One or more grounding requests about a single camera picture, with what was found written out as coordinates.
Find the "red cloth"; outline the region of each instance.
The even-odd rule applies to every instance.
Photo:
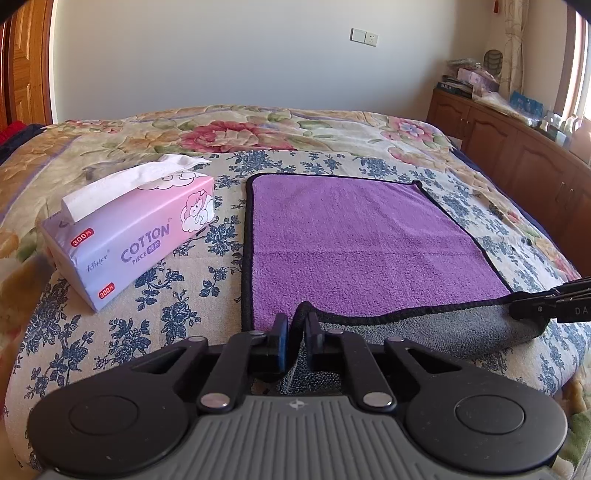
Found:
[[[6,142],[10,137],[19,133],[22,129],[26,128],[26,124],[16,121],[8,125],[4,130],[0,132],[0,145]]]

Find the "curtain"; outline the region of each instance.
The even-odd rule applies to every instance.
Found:
[[[509,98],[513,90],[523,93],[523,32],[530,0],[505,0],[505,51],[501,71],[501,95]]]

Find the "floral blanket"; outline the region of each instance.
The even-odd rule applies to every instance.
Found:
[[[38,466],[26,420],[51,390],[187,335],[222,343],[239,331],[244,184],[254,173],[421,180],[514,290],[540,291],[577,278],[554,245],[450,149],[439,130],[422,122],[222,105],[121,121],[70,121],[25,144],[0,169],[0,266],[11,270],[0,287],[4,365],[12,363],[9,352],[15,356],[4,414],[18,459]],[[164,153],[212,161],[196,168],[216,179],[215,221],[98,314],[59,273],[45,286],[39,279],[49,274],[40,272],[49,269],[42,266],[39,221],[59,210],[64,195]],[[582,364],[590,339],[585,324],[551,322],[542,337],[476,363],[555,394]],[[573,458],[565,461],[576,466]]]

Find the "silver screw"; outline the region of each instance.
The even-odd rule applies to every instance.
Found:
[[[363,396],[363,403],[375,408],[389,407],[392,397],[384,392],[369,392]]]
[[[201,405],[208,408],[224,408],[230,404],[230,397],[223,393],[206,393],[201,397]]]

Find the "white tissue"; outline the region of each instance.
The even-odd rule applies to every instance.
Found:
[[[206,163],[210,161],[201,157],[163,155],[158,161],[118,171],[66,195],[61,200],[61,209],[72,222],[77,222],[137,187]]]

